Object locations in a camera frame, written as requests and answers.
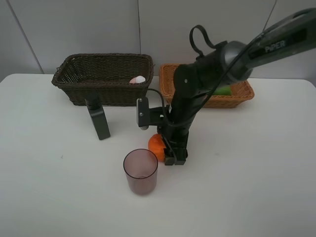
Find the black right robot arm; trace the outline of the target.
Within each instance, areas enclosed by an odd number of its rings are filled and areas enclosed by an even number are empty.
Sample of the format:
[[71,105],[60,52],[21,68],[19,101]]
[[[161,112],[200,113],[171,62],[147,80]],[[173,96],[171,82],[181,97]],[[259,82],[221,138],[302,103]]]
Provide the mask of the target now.
[[174,94],[166,123],[158,132],[166,145],[165,165],[186,162],[189,128],[216,89],[247,80],[253,69],[316,46],[316,10],[298,11],[262,31],[250,43],[222,42],[213,52],[198,53],[194,63],[174,72]]

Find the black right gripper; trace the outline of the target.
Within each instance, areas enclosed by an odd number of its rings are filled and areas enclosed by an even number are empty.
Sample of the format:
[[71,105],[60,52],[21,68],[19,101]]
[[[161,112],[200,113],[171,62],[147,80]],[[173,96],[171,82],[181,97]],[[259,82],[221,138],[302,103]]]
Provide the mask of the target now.
[[162,103],[163,122],[158,126],[158,133],[166,146],[166,166],[185,164],[189,128],[197,112],[197,98],[173,98],[169,105]]

